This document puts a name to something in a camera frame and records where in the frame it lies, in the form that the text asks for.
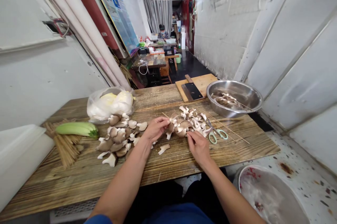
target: narrow hallway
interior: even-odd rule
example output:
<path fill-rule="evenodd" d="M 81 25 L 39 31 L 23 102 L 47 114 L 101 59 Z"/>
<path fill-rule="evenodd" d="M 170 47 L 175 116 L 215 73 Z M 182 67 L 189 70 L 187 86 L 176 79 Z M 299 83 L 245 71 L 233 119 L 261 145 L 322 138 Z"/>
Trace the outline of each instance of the narrow hallway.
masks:
<path fill-rule="evenodd" d="M 198 77 L 205 74 L 210 74 L 210 70 L 208 70 L 204 65 L 202 65 L 198 59 L 190 53 L 188 50 L 182 50 L 178 52 L 182 55 L 181 62 L 177 64 L 178 71 L 174 67 L 174 62 L 170 63 L 170 68 L 172 72 L 170 73 L 170 78 L 172 83 L 175 83 L 179 80 L 184 80 L 185 75 L 188 74 L 190 77 Z"/>

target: cleaver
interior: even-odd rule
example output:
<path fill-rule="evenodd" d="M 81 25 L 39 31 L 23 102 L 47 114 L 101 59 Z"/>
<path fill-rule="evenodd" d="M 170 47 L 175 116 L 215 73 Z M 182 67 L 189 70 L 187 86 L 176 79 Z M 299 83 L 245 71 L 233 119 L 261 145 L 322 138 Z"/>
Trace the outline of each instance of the cleaver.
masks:
<path fill-rule="evenodd" d="M 188 83 L 181 85 L 181 88 L 183 89 L 187 99 L 189 101 L 202 99 L 203 95 L 193 83 L 193 80 L 190 78 L 190 76 L 187 74 L 185 75 L 185 78 L 187 79 Z"/>

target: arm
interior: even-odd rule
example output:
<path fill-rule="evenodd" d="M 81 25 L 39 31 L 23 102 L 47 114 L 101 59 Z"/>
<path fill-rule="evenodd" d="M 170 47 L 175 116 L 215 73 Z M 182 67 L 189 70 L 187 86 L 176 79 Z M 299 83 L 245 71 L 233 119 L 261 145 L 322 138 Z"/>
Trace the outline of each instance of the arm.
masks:
<path fill-rule="evenodd" d="M 155 118 L 148 125 L 130 156 L 98 200 L 89 218 L 102 214 L 114 223 L 123 223 L 140 186 L 152 143 L 157 141 L 170 123 L 166 117 Z"/>
<path fill-rule="evenodd" d="M 208 140 L 196 131 L 188 131 L 187 139 L 193 157 L 210 178 L 229 222 L 231 224 L 265 224 L 266 222 L 211 159 Z"/>

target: poster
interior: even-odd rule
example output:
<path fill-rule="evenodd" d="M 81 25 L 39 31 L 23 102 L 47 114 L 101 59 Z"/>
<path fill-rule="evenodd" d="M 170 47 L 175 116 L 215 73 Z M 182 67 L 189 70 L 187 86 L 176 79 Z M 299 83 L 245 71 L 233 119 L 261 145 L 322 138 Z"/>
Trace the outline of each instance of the poster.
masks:
<path fill-rule="evenodd" d="M 130 57 L 139 49 L 139 41 L 123 0 L 102 0 Z"/>

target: metal bowl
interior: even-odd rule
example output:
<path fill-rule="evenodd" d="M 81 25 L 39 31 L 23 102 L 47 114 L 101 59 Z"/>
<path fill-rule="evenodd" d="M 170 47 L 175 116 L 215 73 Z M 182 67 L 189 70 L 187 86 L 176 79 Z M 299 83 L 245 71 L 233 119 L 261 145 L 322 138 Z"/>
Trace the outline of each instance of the metal bowl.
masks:
<path fill-rule="evenodd" d="M 218 80 L 207 87 L 207 97 L 210 100 L 211 107 L 217 114 L 225 118 L 237 118 L 245 114 L 256 112 L 262 107 L 263 97 L 255 88 L 245 83 L 234 80 Z M 220 105 L 214 100 L 221 93 L 227 93 L 243 104 L 243 108 L 238 110 Z"/>

